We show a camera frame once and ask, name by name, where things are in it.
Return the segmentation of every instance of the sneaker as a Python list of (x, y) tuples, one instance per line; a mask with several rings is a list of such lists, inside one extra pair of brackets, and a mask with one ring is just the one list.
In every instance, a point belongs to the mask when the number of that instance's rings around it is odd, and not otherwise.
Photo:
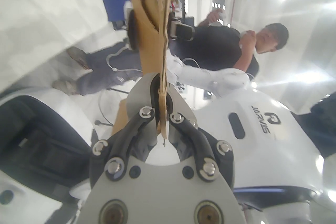
[(66, 50), (67, 54), (76, 61), (82, 68), (89, 70), (90, 67), (86, 62), (86, 53), (77, 47), (71, 47)]
[(75, 80), (55, 80), (51, 86), (55, 89), (64, 92), (67, 95), (78, 94)]

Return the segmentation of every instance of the gray pants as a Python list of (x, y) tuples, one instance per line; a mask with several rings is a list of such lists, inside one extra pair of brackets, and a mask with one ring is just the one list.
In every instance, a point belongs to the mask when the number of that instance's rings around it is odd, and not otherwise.
[[(92, 72), (85, 74), (76, 81), (77, 92), (80, 95), (97, 93), (102, 89), (122, 85), (125, 81), (136, 80), (142, 76), (142, 72), (113, 71), (106, 63), (106, 57), (117, 53), (124, 42), (119, 42), (112, 47), (86, 55), (86, 63), (92, 69)], [(124, 50), (119, 55), (113, 56), (109, 64), (117, 69), (139, 69), (141, 70), (140, 57), (137, 52)]]

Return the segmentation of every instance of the black hair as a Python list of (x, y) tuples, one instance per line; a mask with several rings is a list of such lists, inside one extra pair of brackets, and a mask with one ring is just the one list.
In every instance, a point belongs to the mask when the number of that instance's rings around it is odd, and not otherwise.
[(282, 49), (286, 45), (289, 37), (288, 29), (283, 24), (280, 23), (269, 24), (266, 26), (266, 28), (276, 33), (278, 40), (276, 49), (277, 50)]

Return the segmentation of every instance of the brown cardboard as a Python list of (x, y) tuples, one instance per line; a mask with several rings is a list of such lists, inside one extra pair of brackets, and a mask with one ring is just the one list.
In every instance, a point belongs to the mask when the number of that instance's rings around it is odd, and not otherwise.
[[(167, 23), (170, 0), (131, 0), (137, 22), (138, 48), (143, 75), (148, 73), (161, 73), (159, 90), (159, 109), (161, 125), (158, 130), (166, 138), (166, 50), (168, 47)], [(119, 105), (115, 120), (113, 134), (125, 127), (127, 123), (126, 100)]]

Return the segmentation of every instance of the white robot shell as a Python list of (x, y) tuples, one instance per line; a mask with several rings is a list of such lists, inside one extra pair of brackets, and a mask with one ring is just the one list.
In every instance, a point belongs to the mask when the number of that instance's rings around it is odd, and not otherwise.
[(20, 96), (29, 96), (47, 105), (60, 115), (88, 146), (91, 146), (93, 125), (68, 95), (54, 88), (30, 87), (6, 95), (0, 99), (0, 106)]
[(323, 157), (290, 110), (268, 95), (237, 89), (195, 116), (200, 128), (231, 144), (235, 188), (294, 186), (322, 192)]

